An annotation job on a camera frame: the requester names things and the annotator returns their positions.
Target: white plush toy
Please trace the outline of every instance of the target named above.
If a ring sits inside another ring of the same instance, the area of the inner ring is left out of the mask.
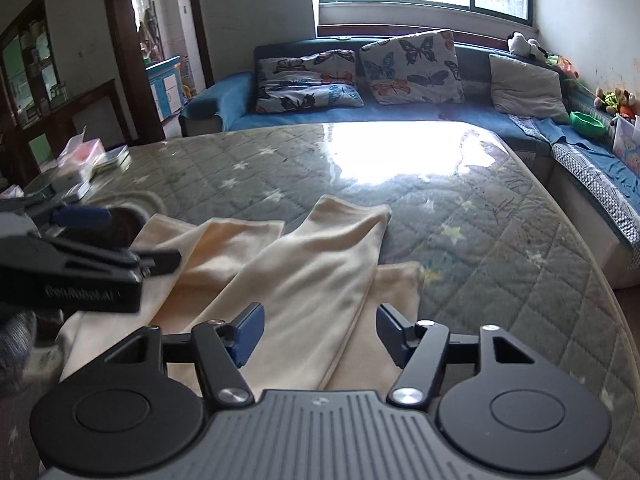
[[[547,53],[540,48],[538,40],[531,38],[529,41],[519,32],[514,32],[507,40],[509,44],[509,52],[514,56],[535,57],[537,60],[544,61]]]

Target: butterfly print pillow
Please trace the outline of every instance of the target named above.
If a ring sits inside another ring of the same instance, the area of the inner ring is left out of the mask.
[[[258,113],[364,106],[355,87],[353,50],[329,50],[306,57],[271,57],[261,59],[257,68]]]
[[[465,102],[450,30],[369,43],[360,49],[360,57],[371,91],[382,105]]]

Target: blue cabinet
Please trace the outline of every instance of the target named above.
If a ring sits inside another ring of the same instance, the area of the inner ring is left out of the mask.
[[[180,80],[180,56],[147,67],[146,75],[160,120],[180,111],[186,104]]]

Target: orange butterfly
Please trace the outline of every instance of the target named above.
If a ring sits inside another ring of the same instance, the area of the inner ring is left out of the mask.
[[[441,30],[440,35],[444,38],[444,46],[449,50],[453,50],[453,32],[450,30]]]
[[[353,85],[353,75],[349,72],[335,73],[329,74],[328,72],[323,72],[320,76],[323,83],[331,84],[331,83],[344,83],[347,85]]]
[[[391,92],[398,94],[403,92],[405,94],[411,93],[411,87],[407,83],[406,79],[396,79],[391,83],[378,83],[371,85],[371,87],[378,92],[378,95],[389,95]]]

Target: green bowl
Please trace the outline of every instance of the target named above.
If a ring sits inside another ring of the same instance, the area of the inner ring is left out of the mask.
[[[574,130],[587,139],[601,139],[607,135],[607,127],[590,115],[571,112],[569,118]]]

